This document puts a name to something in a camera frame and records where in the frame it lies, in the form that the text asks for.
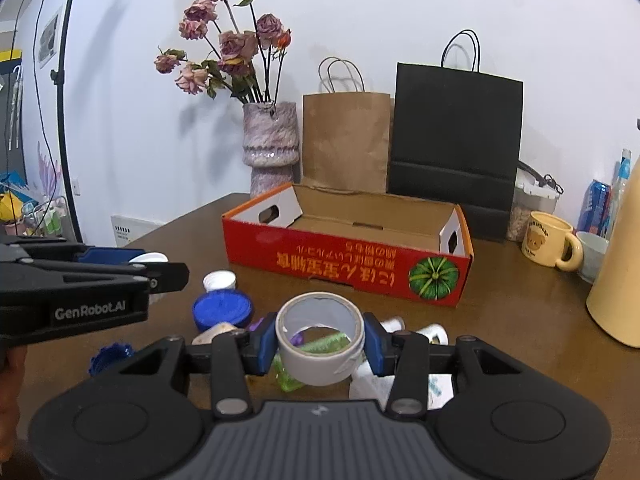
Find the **person's left hand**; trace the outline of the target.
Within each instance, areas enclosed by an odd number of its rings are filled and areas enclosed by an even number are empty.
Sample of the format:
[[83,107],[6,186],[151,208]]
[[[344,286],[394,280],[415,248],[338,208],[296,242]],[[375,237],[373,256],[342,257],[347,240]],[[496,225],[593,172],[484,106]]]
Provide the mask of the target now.
[[16,347],[6,352],[6,362],[0,375],[0,460],[6,463],[14,449],[16,428],[20,419],[18,396],[25,376],[26,347]]

